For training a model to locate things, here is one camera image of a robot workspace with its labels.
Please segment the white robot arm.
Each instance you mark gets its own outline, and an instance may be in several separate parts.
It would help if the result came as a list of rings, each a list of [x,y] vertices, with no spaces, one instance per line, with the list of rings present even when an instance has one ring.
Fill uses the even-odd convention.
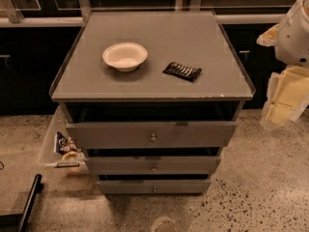
[[[281,21],[260,35],[257,44],[273,46],[286,64],[273,72],[260,124],[268,131],[295,122],[309,103],[309,0],[296,0]]]

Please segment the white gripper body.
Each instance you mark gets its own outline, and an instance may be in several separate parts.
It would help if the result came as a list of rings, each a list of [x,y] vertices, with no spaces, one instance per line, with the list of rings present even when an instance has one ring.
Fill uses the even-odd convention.
[[[281,73],[270,76],[260,124],[268,131],[279,129],[295,122],[308,105],[309,69],[288,65]]]

